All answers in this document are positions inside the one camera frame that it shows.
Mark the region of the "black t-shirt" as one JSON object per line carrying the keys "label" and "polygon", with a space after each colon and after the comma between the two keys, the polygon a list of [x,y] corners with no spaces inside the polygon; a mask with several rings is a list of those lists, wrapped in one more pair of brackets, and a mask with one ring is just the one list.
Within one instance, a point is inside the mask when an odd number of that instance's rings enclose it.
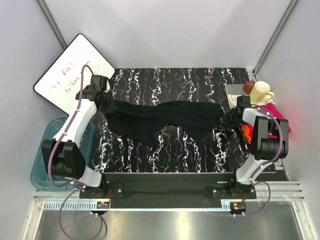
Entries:
{"label": "black t-shirt", "polygon": [[168,101],[156,106],[135,105],[115,100],[116,109],[106,113],[109,130],[117,135],[157,147],[156,132],[165,125],[181,126],[195,142],[216,127],[224,111],[219,104]]}

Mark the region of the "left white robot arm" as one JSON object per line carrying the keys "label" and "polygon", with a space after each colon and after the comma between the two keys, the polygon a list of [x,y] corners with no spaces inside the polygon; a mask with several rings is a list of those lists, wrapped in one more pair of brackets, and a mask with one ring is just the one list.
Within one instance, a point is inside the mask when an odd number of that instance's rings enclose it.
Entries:
{"label": "left white robot arm", "polygon": [[77,183],[90,187],[90,192],[97,198],[108,193],[102,174],[88,167],[80,151],[80,141],[97,111],[108,113],[115,109],[110,79],[92,75],[90,84],[76,94],[74,107],[62,128],[52,139],[45,139],[41,144],[45,170],[53,186],[63,188]]}

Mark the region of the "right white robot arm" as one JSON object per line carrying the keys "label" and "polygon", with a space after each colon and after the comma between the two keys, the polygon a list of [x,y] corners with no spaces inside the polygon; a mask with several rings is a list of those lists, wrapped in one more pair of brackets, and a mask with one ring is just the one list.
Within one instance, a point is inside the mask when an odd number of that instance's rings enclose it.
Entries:
{"label": "right white robot arm", "polygon": [[240,124],[251,125],[253,131],[248,147],[250,155],[228,181],[228,195],[235,199],[254,185],[266,167],[284,159],[289,152],[289,121],[275,117],[262,106],[252,107],[247,95],[237,97],[236,107],[219,119],[217,127],[230,130]]}

